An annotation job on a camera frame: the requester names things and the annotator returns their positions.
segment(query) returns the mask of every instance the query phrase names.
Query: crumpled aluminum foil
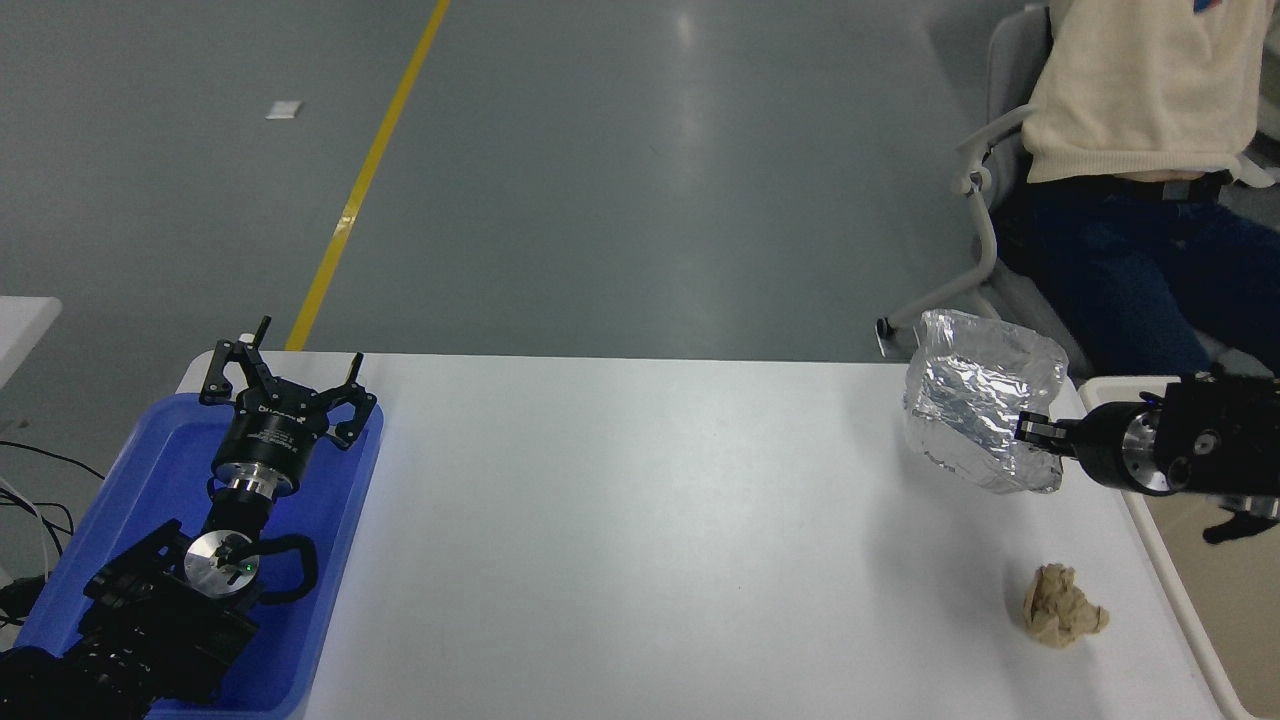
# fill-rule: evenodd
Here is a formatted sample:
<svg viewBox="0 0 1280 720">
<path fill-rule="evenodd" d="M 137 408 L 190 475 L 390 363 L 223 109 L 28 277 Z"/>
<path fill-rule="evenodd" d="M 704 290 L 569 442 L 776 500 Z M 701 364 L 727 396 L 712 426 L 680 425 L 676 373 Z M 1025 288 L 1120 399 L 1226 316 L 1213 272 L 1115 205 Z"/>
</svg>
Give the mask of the crumpled aluminum foil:
<svg viewBox="0 0 1280 720">
<path fill-rule="evenodd" d="M 1066 352 L 1028 328 L 957 310 L 928 310 L 906 373 L 908 445 L 931 460 L 1005 495 L 1053 492 L 1057 456 L 1014 439 L 1023 410 L 1048 415 L 1066 379 Z"/>
</svg>

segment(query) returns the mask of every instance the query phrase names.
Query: chair armrest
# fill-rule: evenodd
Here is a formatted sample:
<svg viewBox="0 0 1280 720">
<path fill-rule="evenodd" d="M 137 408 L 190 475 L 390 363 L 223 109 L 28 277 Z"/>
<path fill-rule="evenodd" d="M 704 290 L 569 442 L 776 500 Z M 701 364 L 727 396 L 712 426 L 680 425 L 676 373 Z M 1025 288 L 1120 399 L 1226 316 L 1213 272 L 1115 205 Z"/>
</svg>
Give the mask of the chair armrest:
<svg viewBox="0 0 1280 720">
<path fill-rule="evenodd" d="M 991 183 L 991 173 L 982 164 L 987 158 L 987 152 L 997 142 L 1021 127 L 1023 120 L 1032 117 L 1036 110 L 1038 108 L 1032 104 L 1019 105 L 979 128 L 956 147 L 956 151 L 965 160 L 964 170 L 961 170 L 961 176 L 956 183 L 956 191 L 960 195 L 969 195 L 974 190 L 982 190 Z"/>
</svg>

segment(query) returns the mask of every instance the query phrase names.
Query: yellow floor line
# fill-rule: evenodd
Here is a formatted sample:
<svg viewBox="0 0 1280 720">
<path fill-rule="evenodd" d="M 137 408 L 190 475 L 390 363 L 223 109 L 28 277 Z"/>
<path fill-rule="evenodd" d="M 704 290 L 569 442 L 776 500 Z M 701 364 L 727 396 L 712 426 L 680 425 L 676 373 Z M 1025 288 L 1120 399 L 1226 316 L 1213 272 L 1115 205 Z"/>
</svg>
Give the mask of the yellow floor line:
<svg viewBox="0 0 1280 720">
<path fill-rule="evenodd" d="M 422 60 L 426 59 L 426 54 L 431 50 L 435 32 L 440 29 L 440 22 L 444 20 L 444 13 L 448 9 L 449 0 L 438 0 L 435 3 L 431 19 L 426 23 L 426 29 L 422 31 L 421 40 L 417 41 L 413 58 L 410 59 L 408 67 L 404 68 L 404 76 L 401 77 L 396 95 L 392 97 L 390 105 L 387 106 L 387 114 L 383 115 L 383 124 L 378 127 L 374 143 L 369 147 L 369 154 L 365 155 L 365 164 L 361 165 L 360 174 L 356 176 L 356 184 L 351 188 L 347 205 L 343 206 L 342 217 L 338 218 L 338 225 L 333 228 L 329 247 L 325 250 L 324 259 L 320 260 L 320 268 L 311 281 L 311 290 L 307 291 L 307 297 L 302 301 L 298 318 L 293 322 L 293 329 L 289 331 L 289 340 L 284 343 L 285 350 L 302 350 L 307 343 L 311 327 L 320 313 L 320 305 L 324 304 L 324 296 L 329 292 L 329 283 L 338 269 L 338 261 L 342 260 L 342 252 L 347 249 L 347 238 L 351 237 L 351 228 L 356 224 L 356 218 L 360 217 L 360 206 L 365 202 L 365 195 L 369 192 L 369 186 L 374 182 L 374 174 L 378 172 L 379 163 L 383 161 L 383 152 L 387 151 L 387 143 L 390 141 L 392 133 L 396 132 L 396 123 L 399 122 L 401 111 L 404 110 L 408 94 L 413 91 L 413 81 L 417 79 L 417 73 L 422 69 Z"/>
</svg>

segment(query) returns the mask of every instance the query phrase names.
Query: crumpled paper ball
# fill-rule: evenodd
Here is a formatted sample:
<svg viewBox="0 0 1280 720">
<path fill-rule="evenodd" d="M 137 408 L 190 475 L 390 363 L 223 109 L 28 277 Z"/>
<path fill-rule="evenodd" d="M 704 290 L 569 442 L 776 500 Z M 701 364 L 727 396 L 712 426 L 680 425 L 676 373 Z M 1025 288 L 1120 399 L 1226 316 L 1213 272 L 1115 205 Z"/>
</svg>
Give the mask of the crumpled paper ball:
<svg viewBox="0 0 1280 720">
<path fill-rule="evenodd" d="M 1074 568 L 1053 564 L 1036 570 L 1036 582 L 1023 601 L 1023 621 L 1037 642 L 1064 648 L 1082 635 L 1101 633 L 1111 614 L 1091 605 L 1075 587 Z"/>
</svg>

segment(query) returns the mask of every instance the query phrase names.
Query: blue plastic tray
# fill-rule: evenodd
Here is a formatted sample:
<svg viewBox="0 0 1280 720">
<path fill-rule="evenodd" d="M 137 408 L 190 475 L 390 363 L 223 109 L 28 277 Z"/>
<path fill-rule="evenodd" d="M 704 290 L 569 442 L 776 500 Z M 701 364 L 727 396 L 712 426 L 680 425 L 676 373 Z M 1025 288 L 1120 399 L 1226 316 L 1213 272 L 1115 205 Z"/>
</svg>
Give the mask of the blue plastic tray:
<svg viewBox="0 0 1280 720">
<path fill-rule="evenodd" d="M 81 520 L 18 644 L 61 655 L 79 639 L 76 625 L 90 606 L 82 591 L 102 565 L 172 518 L 182 521 L 188 536 L 200 530 L 209 512 L 209 462 L 230 419 L 229 406 L 206 407 L 196 395 L 175 395 L 147 410 Z M 324 439 L 316 443 L 300 491 L 275 505 L 262 533 L 269 538 L 302 533 L 315 541 L 316 588 L 298 602 L 260 605 L 250 612 L 261 629 L 223 679 L 215 705 L 163 701 L 147 717 L 283 720 L 306 697 L 381 430 L 383 413 L 375 407 L 362 437 L 347 452 Z M 268 587 L 284 589 L 297 585 L 301 571 L 288 553 L 265 559 L 260 577 Z"/>
</svg>

